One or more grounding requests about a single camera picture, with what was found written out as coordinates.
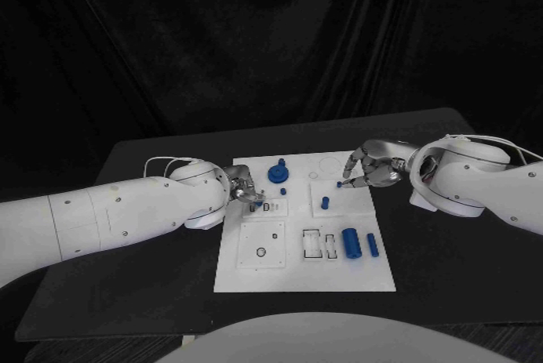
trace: cable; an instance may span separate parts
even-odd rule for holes
[[[143,167],[143,177],[147,177],[147,164],[148,164],[148,162],[153,161],[154,159],[173,159],[173,161],[170,161],[167,165],[170,165],[174,161],[186,161],[186,162],[200,161],[200,159],[193,159],[193,158],[151,157],[151,158],[147,159],[147,161],[144,162],[144,167]]]
[[[476,136],[476,135],[467,135],[467,134],[446,134],[444,136],[444,138],[454,138],[454,137],[478,138],[480,140],[488,140],[488,141],[504,143],[505,145],[511,146],[518,151],[519,158],[521,158],[524,165],[527,165],[527,163],[525,163],[525,159],[524,159],[524,155],[521,154],[521,151],[543,161],[541,156],[534,154],[531,151],[527,151],[522,147],[518,147],[511,141],[505,140],[504,138],[498,138],[492,136]]]

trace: table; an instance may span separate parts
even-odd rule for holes
[[[96,184],[137,178],[153,156],[232,158],[353,150],[368,138],[420,146],[470,133],[447,108],[301,125],[118,143]],[[148,175],[158,175],[157,166]],[[222,227],[180,227],[135,245],[96,252],[49,269],[15,338],[199,334],[288,312],[365,314],[415,325],[543,320],[537,279],[543,237],[488,211],[476,219],[408,203],[407,181],[372,189],[397,292],[212,292]]]

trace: white board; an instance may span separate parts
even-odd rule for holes
[[[277,212],[249,212],[248,205],[238,201],[228,204],[216,264],[215,292],[395,291],[369,189],[336,188],[336,181],[343,180],[342,167],[349,154],[351,151],[343,151],[234,159],[234,165],[248,166],[257,191],[264,190],[268,203],[277,205]],[[290,175],[281,184],[274,184],[268,181],[267,171],[280,158],[286,161]],[[359,174],[362,170],[358,163],[352,176]],[[286,195],[280,194],[280,188],[286,189]],[[327,188],[330,188],[329,209],[322,210],[320,200]],[[268,224],[271,222],[284,224],[284,239],[277,241],[277,244],[284,243],[284,259],[280,260],[280,264],[271,257],[270,261],[262,261],[265,256],[258,258],[255,253],[258,248],[265,248],[260,247],[261,244],[273,242],[265,232],[268,228],[273,228]],[[242,225],[249,223],[255,223],[251,224],[251,236],[255,240],[247,248],[245,242],[239,245],[239,239],[247,236],[242,234],[245,231]],[[362,249],[362,257],[353,260],[346,258],[342,244],[342,230],[346,228],[356,229]],[[304,260],[303,230],[319,230],[322,260]],[[378,257],[371,257],[369,254],[368,233],[372,233],[375,237]],[[329,235],[333,235],[335,241],[335,260],[326,259]],[[270,249],[265,248],[265,255],[274,252],[277,256],[273,257],[278,257],[275,248]],[[248,261],[249,267],[242,267],[239,261],[245,263],[247,259],[251,260]]]

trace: blue object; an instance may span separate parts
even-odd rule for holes
[[[268,169],[268,181],[271,183],[283,183],[288,179],[288,169],[284,166],[284,159],[278,160],[278,164]]]
[[[325,209],[325,210],[327,210],[327,202],[330,201],[330,199],[327,198],[327,197],[323,197],[322,198],[322,205],[320,205],[320,207]]]
[[[349,259],[356,259],[358,257],[362,257],[362,250],[359,249],[356,230],[353,228],[346,228],[342,231],[342,244],[345,245],[345,253]]]
[[[376,243],[374,234],[368,234],[369,252],[372,257],[378,257]]]

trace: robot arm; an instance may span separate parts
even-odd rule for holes
[[[398,141],[368,140],[346,160],[343,172],[348,178],[362,160],[364,175],[343,181],[342,186],[387,187],[407,172],[413,205],[465,217],[479,216],[488,208],[505,223],[543,234],[543,162],[514,167],[504,150],[467,137],[528,152],[511,142],[485,136],[446,135],[421,148]]]
[[[209,229],[226,204],[262,201],[245,165],[202,160],[151,176],[0,204],[0,287],[30,271],[166,234]]]

